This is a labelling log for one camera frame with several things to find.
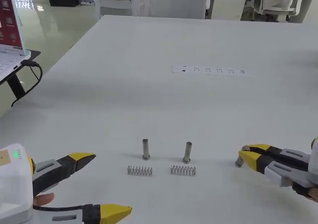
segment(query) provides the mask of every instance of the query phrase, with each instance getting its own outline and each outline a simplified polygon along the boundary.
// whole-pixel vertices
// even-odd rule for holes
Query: floor
[[[48,0],[15,0],[27,49],[41,51],[35,59],[47,72],[94,24],[94,7],[51,7]],[[29,68],[18,72],[24,89],[36,79]],[[15,97],[7,83],[0,86],[0,117]]]

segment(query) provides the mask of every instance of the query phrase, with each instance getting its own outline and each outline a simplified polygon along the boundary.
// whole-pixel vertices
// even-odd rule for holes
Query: small spring
[[[243,146],[242,150],[249,151],[249,147]],[[244,160],[240,156],[238,156],[237,160],[235,161],[235,165],[239,168],[242,168],[243,164],[244,164]]]
[[[171,174],[194,176],[196,174],[196,168],[195,166],[171,165]]]
[[[152,176],[153,168],[142,167],[142,166],[132,166],[129,165],[127,168],[128,174],[140,175],[140,176]]]

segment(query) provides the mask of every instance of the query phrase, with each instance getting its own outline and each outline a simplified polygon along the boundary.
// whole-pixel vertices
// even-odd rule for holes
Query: laptop screen
[[[12,0],[0,0],[0,44],[22,48]]]

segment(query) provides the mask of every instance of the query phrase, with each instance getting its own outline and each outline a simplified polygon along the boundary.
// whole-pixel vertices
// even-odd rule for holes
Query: yellow fingertip
[[[79,161],[82,158],[95,156],[95,154],[94,153],[71,153],[68,156],[74,159],[75,161]]]
[[[267,150],[271,146],[266,144],[254,144],[254,145],[249,145],[248,147],[255,147],[255,148],[260,148],[262,150]]]
[[[240,150],[238,154],[251,169],[257,171],[256,160],[261,156],[259,153]]]
[[[131,207],[120,206],[117,204],[100,205],[100,223],[115,224],[128,216],[132,211]]]

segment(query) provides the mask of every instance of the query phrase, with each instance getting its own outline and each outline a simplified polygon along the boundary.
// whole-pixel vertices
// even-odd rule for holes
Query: hand
[[[43,206],[47,205],[54,199],[54,193],[44,194],[37,196],[33,199],[33,205],[35,206]]]
[[[314,202],[318,203],[318,188],[311,188],[308,194],[309,196],[311,196],[311,198],[309,198],[310,200],[313,200]]]

